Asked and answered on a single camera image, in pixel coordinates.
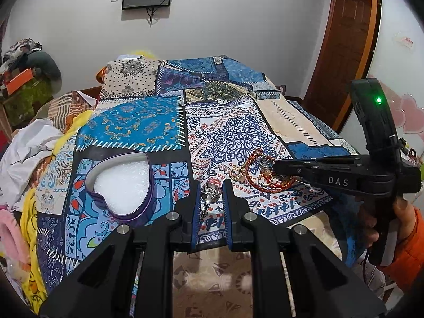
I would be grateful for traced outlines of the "right hand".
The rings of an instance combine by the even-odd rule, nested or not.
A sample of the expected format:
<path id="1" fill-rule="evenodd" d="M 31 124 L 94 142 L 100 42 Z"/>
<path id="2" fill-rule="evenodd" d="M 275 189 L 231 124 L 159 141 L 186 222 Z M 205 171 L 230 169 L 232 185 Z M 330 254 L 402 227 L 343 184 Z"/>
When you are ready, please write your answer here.
<path id="1" fill-rule="evenodd" d="M 359 219 L 364 226 L 364 242 L 365 247 L 369 248 L 374 242 L 379 239 L 379 233 L 374 229 L 377 224 L 377 219 L 369 209 L 371 205 L 368 198 L 357 197 L 358 201 L 363 201 L 359 209 Z M 407 200 L 402 197 L 397 197 L 393 202 L 393 211 L 400 221 L 397 241 L 398 244 L 406 240 L 414 231 L 416 223 L 415 208 Z"/>

